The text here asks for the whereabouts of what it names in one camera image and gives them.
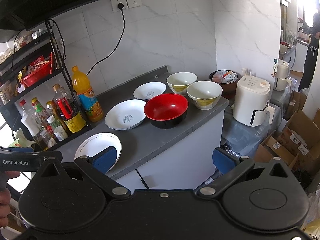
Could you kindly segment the person's left hand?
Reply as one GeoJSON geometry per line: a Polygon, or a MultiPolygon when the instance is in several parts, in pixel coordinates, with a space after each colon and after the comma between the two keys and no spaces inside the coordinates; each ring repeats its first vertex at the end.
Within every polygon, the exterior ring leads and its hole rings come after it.
{"type": "MultiPolygon", "coordinates": [[[[6,171],[5,174],[7,175],[8,179],[17,178],[20,176],[20,172],[16,171],[6,171]]],[[[8,215],[11,211],[10,200],[10,191],[7,188],[3,189],[1,191],[1,228],[5,228],[9,223],[8,215]]]]}

